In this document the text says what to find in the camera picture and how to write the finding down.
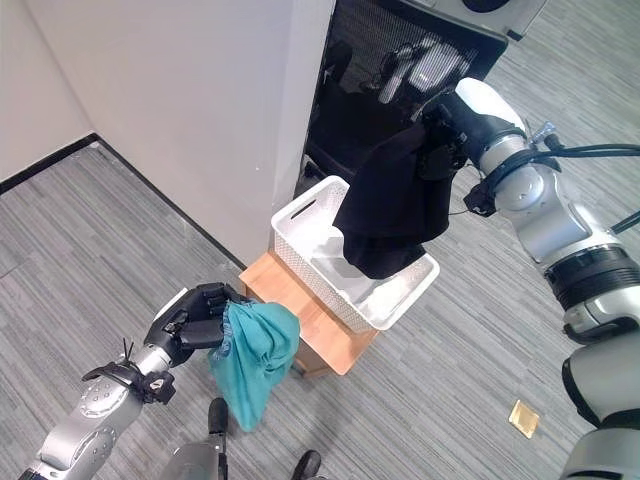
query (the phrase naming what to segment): wooden stool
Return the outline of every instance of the wooden stool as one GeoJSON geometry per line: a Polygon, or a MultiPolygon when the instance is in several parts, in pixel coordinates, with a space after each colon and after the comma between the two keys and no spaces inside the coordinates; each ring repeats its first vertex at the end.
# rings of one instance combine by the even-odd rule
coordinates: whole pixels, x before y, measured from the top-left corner
{"type": "Polygon", "coordinates": [[[378,330],[349,329],[275,253],[262,255],[240,274],[240,280],[248,297],[277,302],[300,319],[295,364],[305,378],[331,371],[344,375],[378,334],[378,330]]]}

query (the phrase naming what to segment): basket handle hole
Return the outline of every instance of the basket handle hole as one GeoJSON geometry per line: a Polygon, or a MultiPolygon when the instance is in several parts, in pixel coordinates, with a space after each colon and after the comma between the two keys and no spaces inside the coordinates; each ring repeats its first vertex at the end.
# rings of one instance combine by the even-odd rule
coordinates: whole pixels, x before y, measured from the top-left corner
{"type": "Polygon", "coordinates": [[[314,203],[316,203],[315,200],[310,201],[309,203],[307,203],[304,207],[302,207],[300,210],[298,210],[297,212],[295,212],[293,215],[291,215],[291,220],[293,220],[294,218],[296,218],[298,215],[300,215],[302,212],[304,212],[307,208],[309,208],[311,205],[313,205],[314,203]]]}

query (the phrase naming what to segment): robotic hand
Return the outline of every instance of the robotic hand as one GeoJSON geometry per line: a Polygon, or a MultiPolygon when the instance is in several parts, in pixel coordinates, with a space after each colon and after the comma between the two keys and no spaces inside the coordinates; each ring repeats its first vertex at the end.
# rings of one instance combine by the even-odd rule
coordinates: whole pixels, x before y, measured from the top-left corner
{"type": "Polygon", "coordinates": [[[197,349],[218,348],[227,301],[246,300],[222,283],[183,289],[158,313],[144,347],[133,358],[125,345],[117,362],[83,377],[93,381],[80,403],[49,433],[20,480],[92,478],[142,405],[171,399],[175,389],[169,368],[187,361],[197,349]]]}
{"type": "Polygon", "coordinates": [[[565,310],[565,333],[587,345],[564,362],[562,378],[597,430],[580,439],[561,478],[640,477],[640,268],[612,231],[567,198],[553,158],[638,156],[640,147],[565,148],[548,130],[530,142],[515,111],[471,78],[430,102],[423,119],[449,129],[449,145],[485,175],[467,207],[511,221],[565,310]],[[538,149],[540,137],[549,151],[538,149]]]}

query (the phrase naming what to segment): small paper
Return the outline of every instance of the small paper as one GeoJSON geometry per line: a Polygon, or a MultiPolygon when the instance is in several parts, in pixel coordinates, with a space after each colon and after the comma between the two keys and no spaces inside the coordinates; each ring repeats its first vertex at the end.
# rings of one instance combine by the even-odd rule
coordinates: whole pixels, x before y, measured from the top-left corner
{"type": "Polygon", "coordinates": [[[540,416],[520,400],[513,406],[511,415],[509,415],[509,423],[527,438],[533,437],[539,420],[540,416]]]}

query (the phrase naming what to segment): white wall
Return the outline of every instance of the white wall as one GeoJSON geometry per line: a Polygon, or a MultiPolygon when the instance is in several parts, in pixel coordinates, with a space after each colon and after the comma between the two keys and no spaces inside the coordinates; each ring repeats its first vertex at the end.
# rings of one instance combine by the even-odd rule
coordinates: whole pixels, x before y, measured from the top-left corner
{"type": "Polygon", "coordinates": [[[242,261],[290,198],[333,0],[29,0],[96,131],[242,261]]]}
{"type": "Polygon", "coordinates": [[[26,5],[0,1],[0,181],[91,131],[26,5]]]}

